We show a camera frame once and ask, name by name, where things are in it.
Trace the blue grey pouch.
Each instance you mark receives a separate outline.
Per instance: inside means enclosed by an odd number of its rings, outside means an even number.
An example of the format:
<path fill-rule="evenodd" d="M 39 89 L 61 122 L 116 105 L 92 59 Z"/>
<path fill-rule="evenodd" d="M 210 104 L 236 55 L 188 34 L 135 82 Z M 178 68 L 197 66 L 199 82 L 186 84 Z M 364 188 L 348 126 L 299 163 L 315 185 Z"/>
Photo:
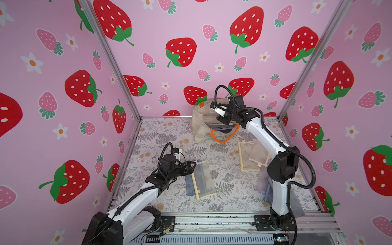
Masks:
<path fill-rule="evenodd" d="M 200 179 L 200 177 L 201 177 L 201 167 L 199 166 L 199 163 L 201 163 L 201 162 L 202 162 L 201 159 L 196 160 L 197 166 L 195 168 L 195 172 L 193 173 L 196 181 L 198 181 L 198 179 Z M 185 176 L 185 186 L 186 186 L 186 195 L 187 196 L 195 196 L 196 195 L 192 175 Z"/>

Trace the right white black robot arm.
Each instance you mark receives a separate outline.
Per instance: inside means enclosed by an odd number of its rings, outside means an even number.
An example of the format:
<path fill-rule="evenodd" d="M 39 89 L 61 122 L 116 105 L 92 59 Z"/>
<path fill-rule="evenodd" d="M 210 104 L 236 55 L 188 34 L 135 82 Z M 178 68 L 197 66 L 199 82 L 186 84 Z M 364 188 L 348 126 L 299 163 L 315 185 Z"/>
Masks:
<path fill-rule="evenodd" d="M 264 114 L 258 108 L 247 107 L 241 95 L 234 95 L 231 90 L 219 85 L 214 92 L 214 102 L 210 108 L 217 114 L 217 119 L 225 125 L 234 121 L 246 129 L 266 148 L 272 160 L 267 167 L 268 176 L 273 183 L 273 201 L 270 210 L 269 225 L 275 230 L 282 230 L 287 224 L 295 224 L 295 215 L 291 208 L 291 188 L 296 185 L 302 189 L 311 189 L 316 182 L 315 170 L 310 161 L 300 154 L 297 147 L 291 147 L 280 140 L 264 123 Z M 303 185 L 293 181 L 302 159 L 311 172 L 311 182 Z"/>

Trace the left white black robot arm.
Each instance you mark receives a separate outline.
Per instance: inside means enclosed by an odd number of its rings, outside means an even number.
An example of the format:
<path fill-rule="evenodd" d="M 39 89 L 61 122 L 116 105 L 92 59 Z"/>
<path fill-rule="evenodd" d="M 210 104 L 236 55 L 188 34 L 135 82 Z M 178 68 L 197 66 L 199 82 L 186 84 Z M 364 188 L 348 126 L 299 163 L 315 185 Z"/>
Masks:
<path fill-rule="evenodd" d="M 149 204 L 179 177 L 194 173 L 197 163 L 181 159 L 184 155 L 167 143 L 158 158 L 157 168 L 146 178 L 139 191 L 107 213 L 91 219 L 83 245 L 126 245 L 148 230 L 161 227 L 161 211 Z"/>

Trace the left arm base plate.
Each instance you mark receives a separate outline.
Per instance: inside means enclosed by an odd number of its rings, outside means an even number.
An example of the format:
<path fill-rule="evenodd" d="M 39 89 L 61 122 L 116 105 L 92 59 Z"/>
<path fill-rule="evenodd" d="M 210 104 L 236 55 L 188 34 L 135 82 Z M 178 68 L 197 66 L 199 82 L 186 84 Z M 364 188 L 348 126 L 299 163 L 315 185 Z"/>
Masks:
<path fill-rule="evenodd" d="M 154 217 L 153 222 L 145 227 L 139 233 L 158 232 L 169 233 L 174 232 L 176 217 L 173 215 L 164 215 L 161 217 Z"/>

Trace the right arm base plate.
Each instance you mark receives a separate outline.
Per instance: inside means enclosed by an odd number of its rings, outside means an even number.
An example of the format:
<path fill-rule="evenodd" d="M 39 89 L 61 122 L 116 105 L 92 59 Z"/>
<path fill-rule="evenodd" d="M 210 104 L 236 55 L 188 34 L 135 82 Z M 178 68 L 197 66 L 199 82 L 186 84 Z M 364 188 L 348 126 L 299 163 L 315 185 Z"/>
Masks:
<path fill-rule="evenodd" d="M 283 218 L 274 215 L 255 215 L 252 226 L 255 226 L 257 231 L 265 232 L 294 231 L 296 228 L 289 214 Z"/>

